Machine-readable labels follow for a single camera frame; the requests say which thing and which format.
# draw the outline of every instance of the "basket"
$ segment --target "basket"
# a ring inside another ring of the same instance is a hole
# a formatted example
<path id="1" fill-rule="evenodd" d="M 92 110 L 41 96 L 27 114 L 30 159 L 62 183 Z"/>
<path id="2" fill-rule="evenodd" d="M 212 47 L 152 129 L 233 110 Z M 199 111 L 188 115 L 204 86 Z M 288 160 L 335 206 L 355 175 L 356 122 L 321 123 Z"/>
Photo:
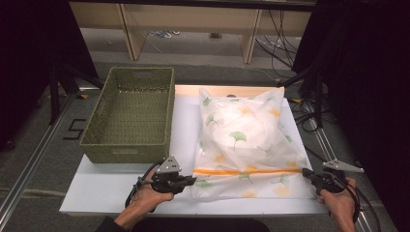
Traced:
<path id="1" fill-rule="evenodd" d="M 93 163 L 153 163 L 169 156 L 172 68 L 112 68 L 80 141 Z"/>

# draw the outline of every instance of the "black cable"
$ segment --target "black cable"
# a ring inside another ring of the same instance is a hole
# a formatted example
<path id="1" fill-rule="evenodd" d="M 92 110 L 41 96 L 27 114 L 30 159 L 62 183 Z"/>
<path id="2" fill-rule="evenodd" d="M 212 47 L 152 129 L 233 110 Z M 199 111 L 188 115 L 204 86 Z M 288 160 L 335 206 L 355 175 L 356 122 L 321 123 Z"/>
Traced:
<path id="1" fill-rule="evenodd" d="M 163 160 L 157 161 L 157 162 L 153 163 L 153 164 L 148 168 L 148 170 L 145 172 L 145 174 L 142 176 L 141 181 L 144 181 L 145 178 L 147 178 L 148 174 L 150 174 L 150 172 L 154 169 L 154 167 L 156 167 L 156 166 L 158 166 L 158 165 L 161 165 L 162 163 L 163 163 Z M 132 201 L 132 197 L 133 197 L 133 196 L 135 195 L 135 193 L 138 191 L 138 182 L 139 182 L 139 179 L 138 179 L 138 181 L 136 181 L 135 185 L 133 185 L 132 190 L 131 190 L 129 196 L 127 197 L 127 200 L 126 200 L 126 203 L 125 203 L 126 208 L 130 205 L 130 202 Z"/>
<path id="2" fill-rule="evenodd" d="M 312 116 L 310 116 L 310 115 L 304 115 L 304 116 L 299 117 L 298 120 L 301 119 L 301 121 L 297 122 L 296 125 L 299 125 L 299 124 L 303 125 L 305 123 L 305 121 L 309 120 L 311 117 Z"/>
<path id="3" fill-rule="evenodd" d="M 300 108 L 303 106 L 304 103 L 305 103 L 305 101 L 301 102 Z M 310 113 L 304 108 L 303 109 L 301 108 L 301 112 L 305 113 L 306 115 L 309 115 L 310 118 L 314 117 L 314 112 Z M 322 114 L 325 114 L 325 113 L 332 113 L 332 111 L 331 111 L 331 109 L 325 109 L 325 110 L 322 111 Z M 321 118 L 321 120 L 326 121 L 326 122 L 331 123 L 331 124 L 337 124 L 338 125 L 338 122 L 331 121 L 331 120 L 328 120 L 328 119 L 323 118 L 323 117 Z"/>
<path id="4" fill-rule="evenodd" d="M 269 44 L 272 44 L 272 42 L 266 37 L 266 35 L 265 35 L 264 37 L 265 37 L 265 40 L 266 40 Z M 273 47 L 275 47 L 276 49 L 279 49 L 279 50 L 286 51 L 285 49 L 283 49 L 283 48 L 281 48 L 281 47 L 279 47 L 279 46 L 276 46 L 276 45 L 273 45 Z M 287 50 L 287 52 L 296 55 L 296 52 L 294 52 L 294 51 Z"/>
<path id="5" fill-rule="evenodd" d="M 298 106 L 298 104 L 300 104 L 300 103 L 299 103 L 299 102 L 295 102 L 295 105 L 293 105 L 293 107 L 290 109 L 290 111 L 293 112 L 294 108 L 295 108 L 296 106 Z"/>
<path id="6" fill-rule="evenodd" d="M 353 222 L 356 223 L 356 221 L 357 221 L 358 218 L 359 218 L 359 213 L 360 213 L 360 211 L 361 211 L 361 206 L 360 206 L 360 202 L 359 202 L 359 196 L 355 195 L 355 193 L 353 193 L 352 189 L 350 189 L 350 187 L 348 187 L 348 186 L 347 186 L 344 182 L 342 182 L 338 177 L 335 177 L 335 180 L 336 180 L 337 182 L 339 182 L 339 183 L 344 187 L 344 189 L 346 189 L 346 190 L 350 193 L 350 195 L 351 195 L 352 198 L 353 198 L 353 201 L 355 202 L 355 212 L 353 213 Z"/>
<path id="7" fill-rule="evenodd" d="M 277 32 L 277 34 L 278 34 L 277 43 L 278 43 L 278 39 L 280 39 L 280 40 L 283 42 L 283 45 L 284 45 L 285 50 L 288 51 L 288 50 L 287 50 L 287 47 L 286 47 L 286 43 L 285 43 L 284 39 L 281 37 L 281 35 L 283 34 L 283 12 L 280 11 L 280 29 L 279 29 L 279 30 L 278 30 L 277 24 L 275 23 L 274 18 L 272 17 L 272 13 L 271 13 L 270 10 L 269 10 L 269 16 L 271 17 L 271 20 L 272 20 L 272 22 L 274 23 L 274 26 L 275 26 L 275 30 L 276 30 L 276 32 Z M 290 55 L 289 55 L 288 52 L 286 52 L 286 56 L 287 56 L 287 58 L 288 58 L 288 60 L 289 60 L 289 63 L 292 63 L 293 60 L 290 58 Z"/>
<path id="8" fill-rule="evenodd" d="M 288 41 L 288 40 L 286 39 L 286 37 L 285 37 L 284 39 L 287 41 L 287 43 L 288 43 L 291 47 L 293 47 L 293 49 L 295 49 L 296 51 L 298 51 L 298 48 L 294 47 L 294 46 L 292 45 L 292 43 L 290 43 L 290 41 Z"/>
<path id="9" fill-rule="evenodd" d="M 289 54 L 289 50 L 287 49 L 287 46 L 286 46 L 286 40 L 284 39 L 285 37 L 284 37 L 284 30 L 283 30 L 283 11 L 280 11 L 280 32 L 281 32 L 281 40 L 283 42 L 284 49 L 286 50 L 287 59 L 289 63 L 291 63 L 293 66 L 293 59 Z"/>
<path id="10" fill-rule="evenodd" d="M 264 47 L 259 40 L 256 40 L 256 42 L 260 45 L 260 47 L 268 54 L 270 54 L 272 57 L 276 58 L 277 60 L 279 60 L 283 65 L 287 66 L 289 69 L 292 69 L 292 66 L 287 64 L 284 60 L 282 60 L 280 57 L 278 57 L 277 55 L 275 55 L 273 52 L 269 51 L 268 49 L 266 49 L 266 47 Z"/>
<path id="11" fill-rule="evenodd" d="M 305 144 L 304 144 L 304 147 L 305 147 L 305 149 L 306 149 L 308 152 L 312 153 L 315 157 L 317 157 L 317 158 L 320 159 L 321 161 L 326 161 L 324 158 L 320 157 L 317 153 L 313 152 L 313 151 L 312 151 L 309 147 L 307 147 Z M 357 198 L 358 198 L 358 203 L 360 204 L 360 197 L 362 197 L 362 198 L 364 199 L 364 201 L 367 203 L 368 207 L 370 208 L 370 210 L 371 210 L 371 212 L 372 212 L 372 214 L 373 214 L 373 216 L 374 216 L 374 219 L 375 219 L 376 224 L 377 224 L 377 231 L 378 231 L 378 232 L 381 232 L 381 226 L 380 226 L 379 217 L 377 216 L 377 213 L 376 213 L 376 211 L 374 210 L 373 206 L 371 205 L 370 201 L 366 198 L 366 196 L 360 191 L 360 189 L 359 189 L 358 187 L 355 187 L 355 190 L 356 190 L 356 192 L 358 193 L 358 196 L 357 196 Z"/>
<path id="12" fill-rule="evenodd" d="M 304 119 L 304 118 L 307 118 L 307 117 L 310 117 L 310 116 L 309 115 L 302 115 L 302 116 L 299 116 L 299 117 L 295 118 L 294 120 L 297 121 L 299 119 Z"/>
<path id="13" fill-rule="evenodd" d="M 272 66 L 272 71 L 273 71 L 276 75 L 278 75 L 278 76 L 280 76 L 280 77 L 283 77 L 283 78 L 287 78 L 287 79 L 292 78 L 292 76 L 287 76 L 287 75 L 279 74 L 279 73 L 275 70 L 274 57 L 273 57 L 273 56 L 271 57 L 271 66 Z"/>
<path id="14" fill-rule="evenodd" d="M 370 201 L 369 201 L 369 200 L 365 197 L 365 195 L 359 190 L 359 188 L 356 188 L 356 192 L 357 192 L 358 194 L 360 194 L 361 197 L 364 199 L 364 201 L 367 203 L 368 207 L 370 208 L 371 212 L 372 212 L 373 215 L 374 215 L 374 218 L 375 218 L 375 221 L 376 221 L 376 224 L 377 224 L 377 231 L 381 232 L 382 229 L 381 229 L 381 226 L 380 226 L 379 217 L 377 216 L 377 213 L 376 213 L 376 211 L 374 210 L 373 206 L 371 205 Z"/>
<path id="15" fill-rule="evenodd" d="M 316 128 L 313 129 L 313 130 L 308 130 L 308 129 L 305 127 L 305 122 L 306 122 L 308 119 L 314 117 L 314 114 L 313 114 L 313 113 L 310 113 L 310 112 L 308 112 L 306 109 L 304 109 L 304 103 L 305 103 L 305 101 L 302 101 L 299 108 L 300 108 L 301 112 L 305 113 L 308 117 L 307 117 L 305 120 L 303 120 L 302 122 L 300 122 L 300 124 L 302 124 L 302 125 L 301 125 L 302 130 L 304 130 L 305 132 L 315 132 L 315 131 L 317 131 L 317 130 L 319 129 L 317 126 L 316 126 Z"/>
<path id="16" fill-rule="evenodd" d="M 314 156 L 316 156 L 318 159 L 320 159 L 320 160 L 322 160 L 322 161 L 326 161 L 324 158 L 322 158 L 322 157 L 320 157 L 319 156 L 319 154 L 317 154 L 317 153 L 315 153 L 315 152 L 313 152 L 309 147 L 307 147 L 305 144 L 304 144 L 304 147 L 305 147 L 305 149 L 308 151 L 308 152 L 310 152 L 310 153 L 312 153 Z"/>

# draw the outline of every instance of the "white plastic bag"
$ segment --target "white plastic bag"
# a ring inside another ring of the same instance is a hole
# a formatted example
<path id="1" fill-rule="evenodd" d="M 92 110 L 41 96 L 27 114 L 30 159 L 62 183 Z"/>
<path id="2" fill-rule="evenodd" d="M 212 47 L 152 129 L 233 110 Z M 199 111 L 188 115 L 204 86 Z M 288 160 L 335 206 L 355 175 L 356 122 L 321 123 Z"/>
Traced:
<path id="1" fill-rule="evenodd" d="M 313 197 L 301 174 L 307 157 L 278 123 L 283 93 L 273 88 L 251 99 L 215 98 L 200 90 L 194 198 Z"/>

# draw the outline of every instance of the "orange stripe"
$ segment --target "orange stripe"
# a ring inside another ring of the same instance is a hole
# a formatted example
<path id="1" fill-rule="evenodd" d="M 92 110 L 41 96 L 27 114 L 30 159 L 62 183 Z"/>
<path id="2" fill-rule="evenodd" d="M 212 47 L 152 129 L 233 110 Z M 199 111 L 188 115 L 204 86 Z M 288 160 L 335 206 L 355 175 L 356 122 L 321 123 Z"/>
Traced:
<path id="1" fill-rule="evenodd" d="M 205 175 L 216 175 L 216 176 L 235 176 L 240 174 L 279 174 L 279 173 L 300 173 L 301 169 L 289 169 L 289 170 L 254 170 L 240 172 L 236 170 L 209 170 L 197 168 L 193 170 L 193 173 L 205 174 Z"/>

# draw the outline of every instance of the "floor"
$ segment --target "floor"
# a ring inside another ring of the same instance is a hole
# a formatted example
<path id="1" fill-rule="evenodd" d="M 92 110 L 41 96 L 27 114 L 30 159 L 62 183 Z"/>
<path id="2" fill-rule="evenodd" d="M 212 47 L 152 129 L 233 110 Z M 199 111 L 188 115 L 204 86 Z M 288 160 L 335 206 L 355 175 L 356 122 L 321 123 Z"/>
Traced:
<path id="1" fill-rule="evenodd" d="M 283 63 L 279 62 L 256 45 L 250 64 L 244 64 L 242 50 L 239 46 L 239 36 L 221 35 L 221 38 L 210 38 L 206 33 L 185 33 L 179 35 L 171 34 L 172 37 L 160 38 L 158 36 L 148 36 L 142 52 L 137 61 L 130 59 L 127 46 L 125 44 L 122 31 L 118 30 L 99 30 L 81 29 L 83 37 L 87 43 L 92 59 L 96 63 L 122 63 L 138 65 L 186 65 L 197 68 L 206 67 L 233 67 L 244 71 L 255 71 L 263 73 L 273 80 L 284 80 L 294 73 Z M 278 45 L 284 48 L 283 42 L 277 41 L 276 37 L 260 37 L 258 39 L 262 45 L 272 48 Z M 288 38 L 290 43 L 297 47 L 300 38 Z M 287 63 L 291 63 L 286 52 L 277 49 L 276 55 Z M 80 82 L 82 88 L 92 88 L 88 83 Z M 289 91 L 288 98 L 298 98 L 296 91 Z M 76 100 L 76 107 L 82 107 L 81 101 Z M 303 115 L 299 111 L 299 106 L 294 105 L 295 119 Z M 33 111 L 33 115 L 22 127 L 15 139 L 15 149 L 5 151 L 0 156 L 0 200 L 4 200 L 10 187 L 12 187 L 25 164 L 31 158 L 37 145 L 46 131 L 49 119 L 49 97 L 45 91 L 42 97 L 41 107 Z M 73 117 L 85 117 L 75 115 L 75 110 L 68 112 Z M 340 160 L 348 163 L 355 161 L 352 151 L 349 148 L 346 138 L 343 136 L 341 128 L 335 122 L 332 114 L 324 115 L 324 128 L 327 138 L 332 144 L 332 148 Z M 304 124 L 298 125 L 301 137 L 305 144 L 317 154 L 322 154 L 317 143 L 314 132 L 303 130 Z M 77 141 L 73 141 L 73 146 L 77 146 Z M 68 158 L 64 148 L 53 146 L 53 154 L 64 156 L 56 157 L 51 155 L 44 156 L 38 171 L 32 177 L 30 184 L 18 201 L 14 212 L 11 214 L 4 230 L 0 231 L 93 231 L 102 221 L 101 217 L 70 217 L 58 212 L 59 206 L 64 199 L 65 191 L 70 185 L 75 167 L 81 156 Z M 309 153 L 309 159 L 313 169 L 320 168 L 321 160 Z M 377 231 L 377 219 L 371 213 L 369 204 L 374 208 L 382 231 L 396 231 L 395 226 L 388 213 L 386 212 L 377 193 L 366 178 L 366 174 L 349 173 L 358 181 L 358 186 L 368 199 L 363 201 L 363 208 L 366 210 L 363 228 L 357 224 L 358 231 Z M 336 231 L 332 220 L 327 215 L 321 216 L 295 216 L 295 217 L 274 217 L 261 218 L 268 225 L 271 231 Z"/>

